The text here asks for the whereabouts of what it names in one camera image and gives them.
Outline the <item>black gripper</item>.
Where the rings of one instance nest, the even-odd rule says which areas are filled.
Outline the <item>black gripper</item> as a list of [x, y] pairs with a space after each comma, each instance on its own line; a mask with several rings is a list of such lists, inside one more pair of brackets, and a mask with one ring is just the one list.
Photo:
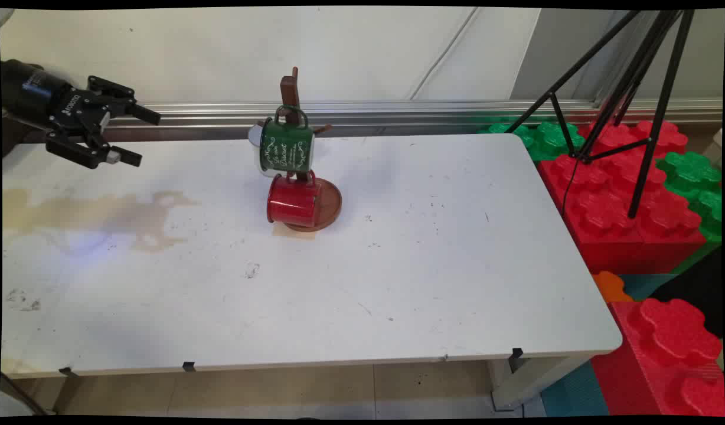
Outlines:
[[106, 142], [112, 118], [133, 116], [157, 126], [162, 116], [140, 104], [134, 89], [98, 76], [79, 88], [36, 64], [1, 62], [2, 107], [17, 121], [45, 131], [45, 148], [55, 156], [96, 169], [123, 162], [139, 167], [143, 156]]

